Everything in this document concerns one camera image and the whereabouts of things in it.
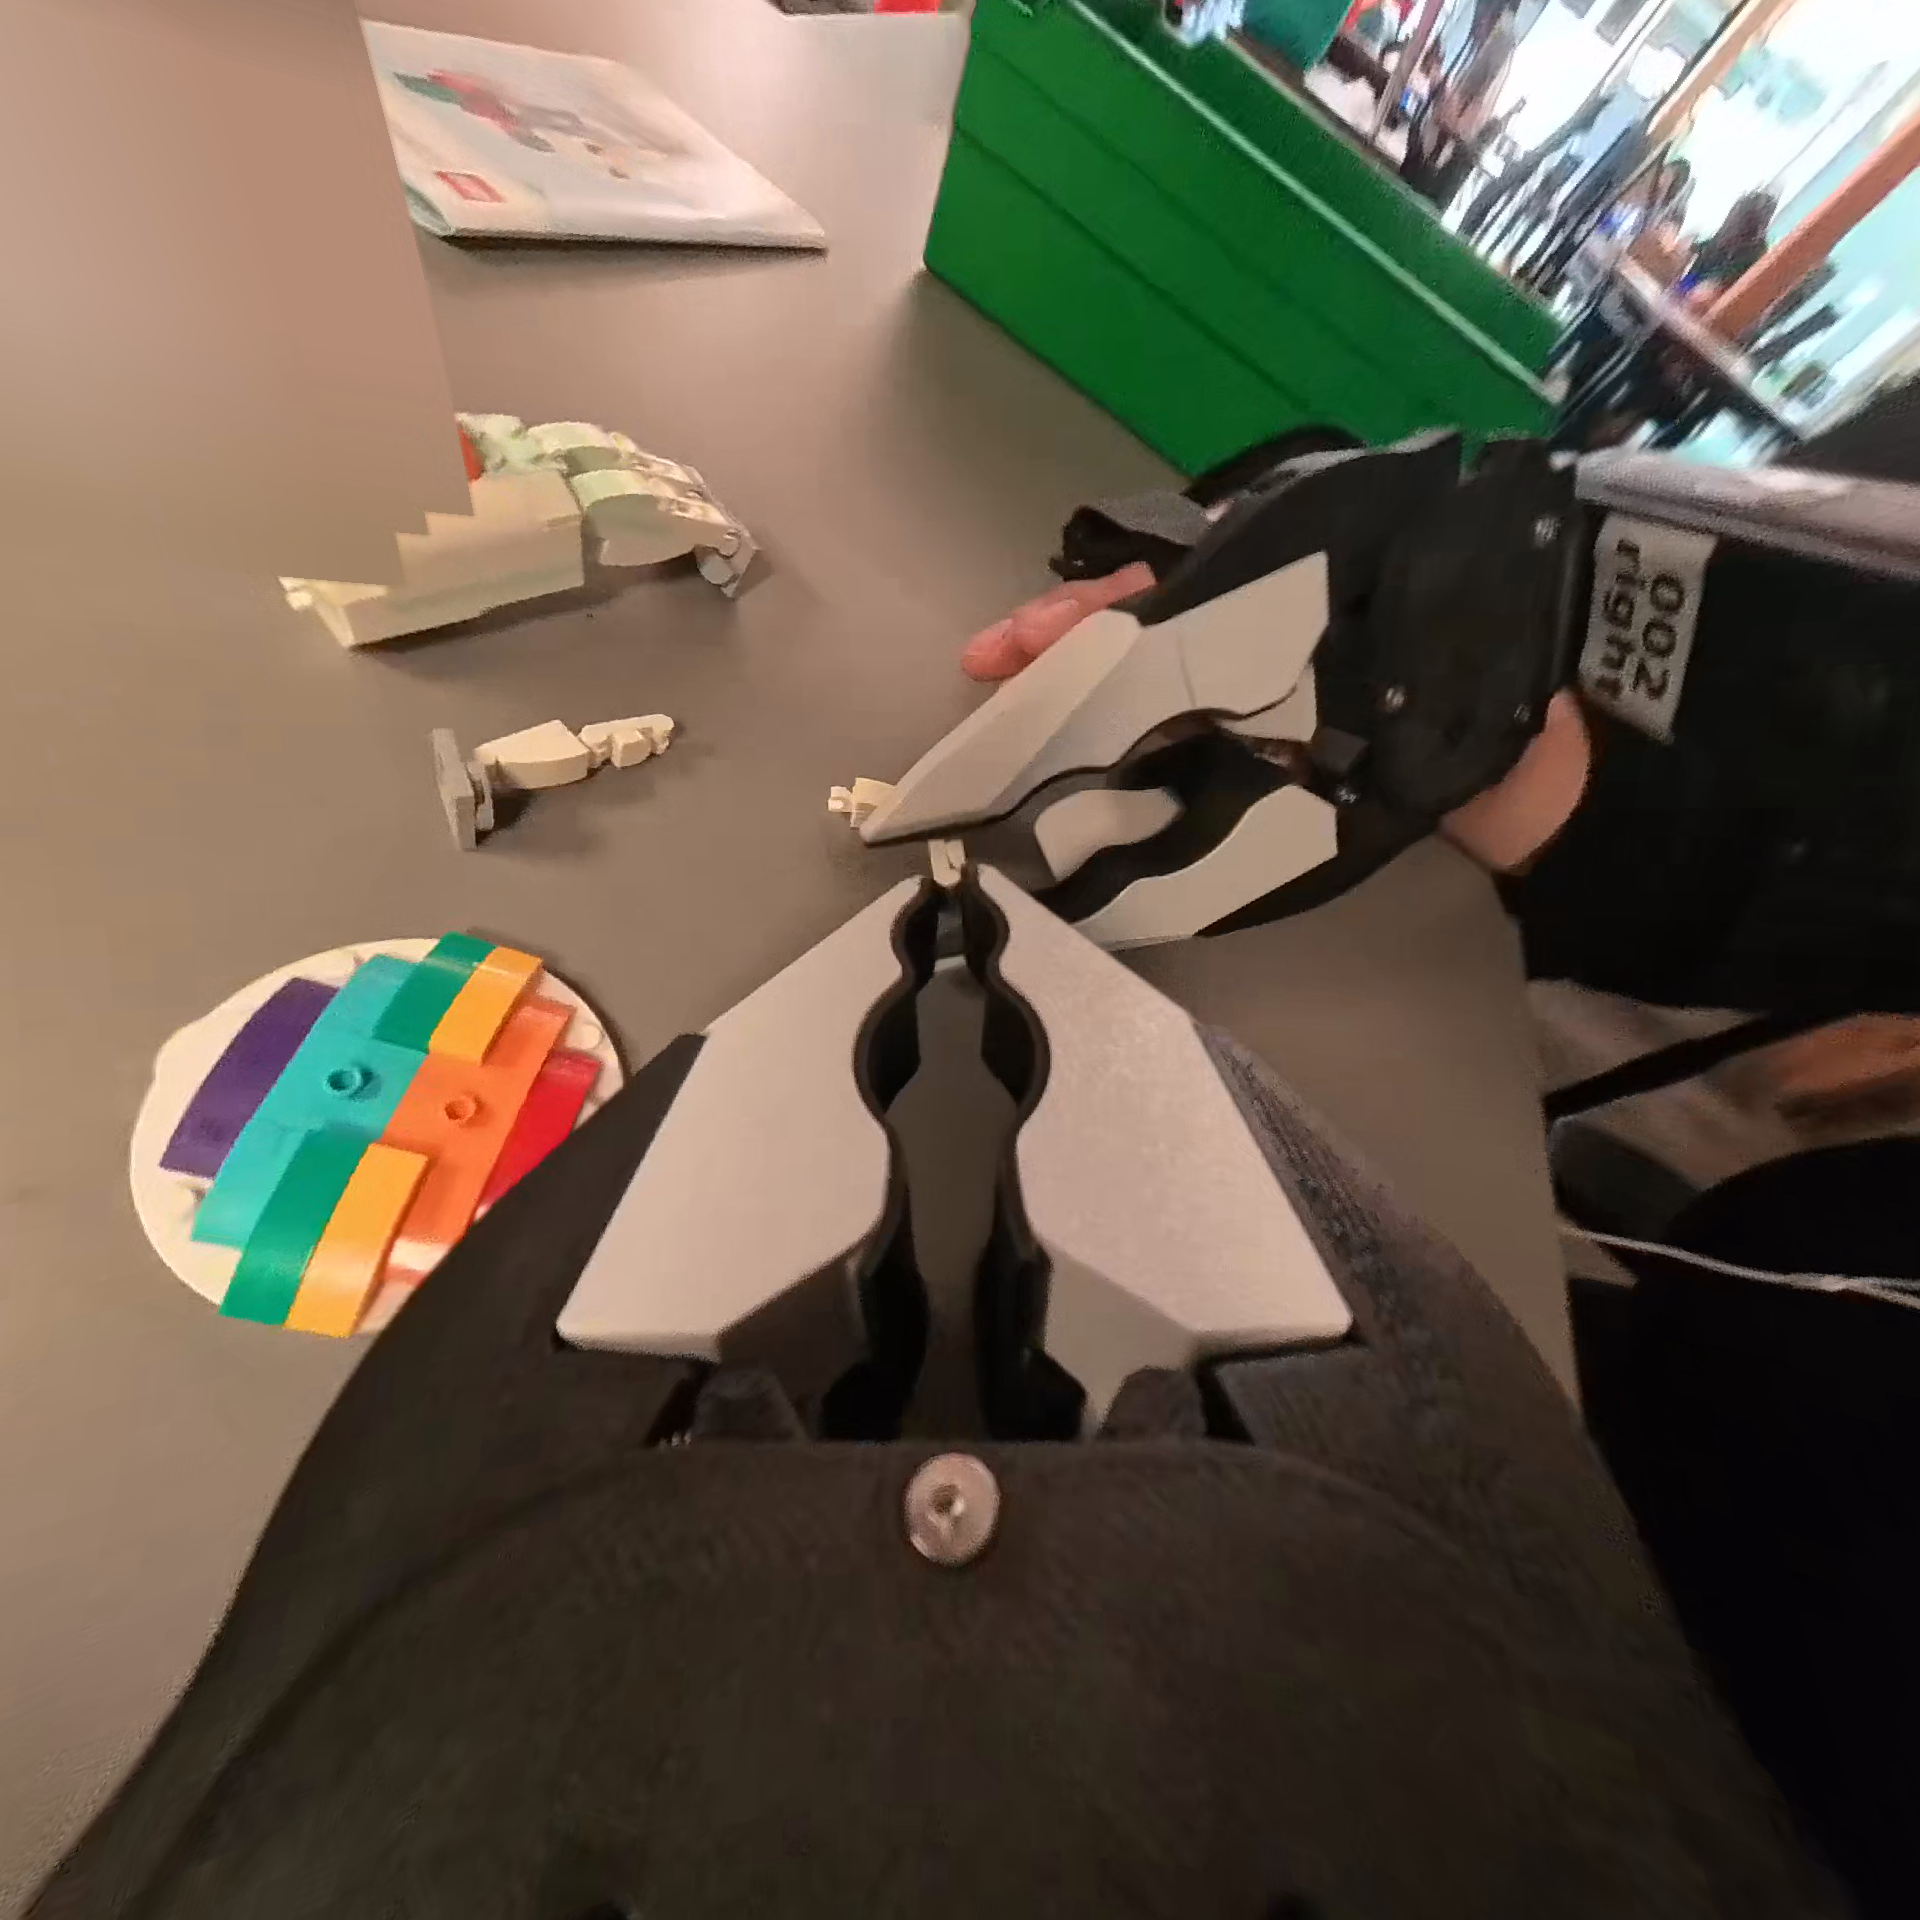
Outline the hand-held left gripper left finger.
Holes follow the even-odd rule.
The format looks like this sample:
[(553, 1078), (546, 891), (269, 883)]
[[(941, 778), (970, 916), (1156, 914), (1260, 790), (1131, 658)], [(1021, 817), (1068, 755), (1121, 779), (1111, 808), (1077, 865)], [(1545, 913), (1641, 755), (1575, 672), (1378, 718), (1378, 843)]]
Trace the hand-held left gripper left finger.
[(706, 1027), (561, 1310), (569, 1346), (921, 1366), (891, 1110), (934, 961), (937, 888), (905, 881)]

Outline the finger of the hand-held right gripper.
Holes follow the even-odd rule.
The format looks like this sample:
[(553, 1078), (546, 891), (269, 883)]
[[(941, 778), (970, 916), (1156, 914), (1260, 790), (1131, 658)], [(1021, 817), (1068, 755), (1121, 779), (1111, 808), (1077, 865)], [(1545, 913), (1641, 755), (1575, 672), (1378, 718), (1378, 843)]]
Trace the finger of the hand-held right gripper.
[(1085, 790), (1035, 820), (1039, 900), (1121, 952), (1207, 938), (1338, 854), (1338, 812), (1297, 785), (1183, 806), (1163, 786)]
[(898, 846), (1003, 823), (1044, 786), (1109, 774), (1187, 718), (1308, 742), (1329, 619), (1322, 552), (1151, 624), (1099, 610), (937, 742), (858, 835)]

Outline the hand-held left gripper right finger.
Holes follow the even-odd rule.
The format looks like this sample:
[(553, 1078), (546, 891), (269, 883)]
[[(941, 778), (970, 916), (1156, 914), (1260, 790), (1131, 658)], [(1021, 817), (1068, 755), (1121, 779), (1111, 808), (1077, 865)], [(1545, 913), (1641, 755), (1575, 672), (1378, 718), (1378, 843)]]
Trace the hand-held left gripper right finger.
[(990, 1428), (1098, 1428), (1141, 1371), (1353, 1330), (1275, 1151), (1188, 1015), (996, 868), (959, 895), (1015, 1105), (974, 1283)]

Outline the green plastic bin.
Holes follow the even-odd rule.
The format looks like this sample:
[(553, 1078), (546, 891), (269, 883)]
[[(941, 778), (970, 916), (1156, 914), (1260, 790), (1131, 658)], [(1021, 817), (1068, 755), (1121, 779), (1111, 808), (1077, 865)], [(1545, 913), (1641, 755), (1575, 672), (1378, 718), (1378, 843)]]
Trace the green plastic bin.
[(1291, 428), (1540, 439), (1559, 322), (1155, 4), (972, 7), (923, 267), (1181, 474)]

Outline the white lego leg assembly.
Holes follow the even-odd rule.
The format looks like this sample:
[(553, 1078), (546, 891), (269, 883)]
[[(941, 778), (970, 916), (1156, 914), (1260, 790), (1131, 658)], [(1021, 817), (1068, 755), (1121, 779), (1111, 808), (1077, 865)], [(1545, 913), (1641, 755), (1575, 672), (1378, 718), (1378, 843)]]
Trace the white lego leg assembly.
[(586, 727), (546, 721), (474, 748), (449, 727), (428, 732), (439, 808), (457, 850), (477, 850), (508, 802), (627, 770), (671, 750), (678, 722), (666, 712), (620, 715)]

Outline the white lego unicorn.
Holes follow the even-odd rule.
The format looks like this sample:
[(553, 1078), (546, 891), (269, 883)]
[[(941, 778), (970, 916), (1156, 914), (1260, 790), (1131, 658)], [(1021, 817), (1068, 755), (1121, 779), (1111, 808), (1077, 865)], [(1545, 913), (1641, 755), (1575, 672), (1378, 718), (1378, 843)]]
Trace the white lego unicorn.
[(401, 535), (401, 582), (282, 579), (343, 649), (453, 630), (582, 591), (590, 569), (692, 566), (735, 598), (758, 556), (706, 480), (594, 423), (457, 414), (469, 512)]

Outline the person's right forearm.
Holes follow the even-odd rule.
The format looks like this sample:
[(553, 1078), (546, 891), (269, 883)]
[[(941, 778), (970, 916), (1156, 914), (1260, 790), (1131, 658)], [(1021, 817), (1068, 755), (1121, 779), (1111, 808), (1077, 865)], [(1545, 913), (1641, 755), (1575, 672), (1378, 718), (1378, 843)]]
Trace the person's right forearm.
[(1569, 828), (1594, 779), (1594, 735), (1569, 688), (1553, 695), (1543, 727), (1515, 767), (1457, 808), (1441, 836), (1491, 876), (1524, 874)]

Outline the rainbow lego disc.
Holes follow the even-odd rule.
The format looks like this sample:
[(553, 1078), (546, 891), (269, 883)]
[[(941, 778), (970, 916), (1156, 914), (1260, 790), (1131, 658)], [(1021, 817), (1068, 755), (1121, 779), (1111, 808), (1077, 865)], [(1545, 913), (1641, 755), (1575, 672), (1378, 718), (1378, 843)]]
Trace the rainbow lego disc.
[(621, 1080), (590, 1002), (527, 952), (465, 932), (321, 952), (161, 1044), (134, 1219), (225, 1316), (373, 1332)]

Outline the lego instruction booklet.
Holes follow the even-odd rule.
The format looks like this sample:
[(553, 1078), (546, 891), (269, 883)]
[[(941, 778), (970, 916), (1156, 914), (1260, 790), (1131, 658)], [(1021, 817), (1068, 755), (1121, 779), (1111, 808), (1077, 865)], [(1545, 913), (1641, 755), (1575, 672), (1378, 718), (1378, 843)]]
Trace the lego instruction booklet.
[(826, 251), (826, 230), (623, 65), (365, 20), (402, 198), (449, 242)]

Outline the person's right hand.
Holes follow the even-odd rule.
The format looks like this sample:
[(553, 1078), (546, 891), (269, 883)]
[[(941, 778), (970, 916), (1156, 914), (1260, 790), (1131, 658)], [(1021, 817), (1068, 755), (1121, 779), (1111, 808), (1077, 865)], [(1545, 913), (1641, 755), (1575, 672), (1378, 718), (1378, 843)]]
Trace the person's right hand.
[(1155, 583), (1155, 571), (1139, 563), (1102, 579), (1055, 583), (978, 632), (963, 651), (963, 672), (974, 684), (1007, 682), (1084, 619), (1129, 602)]

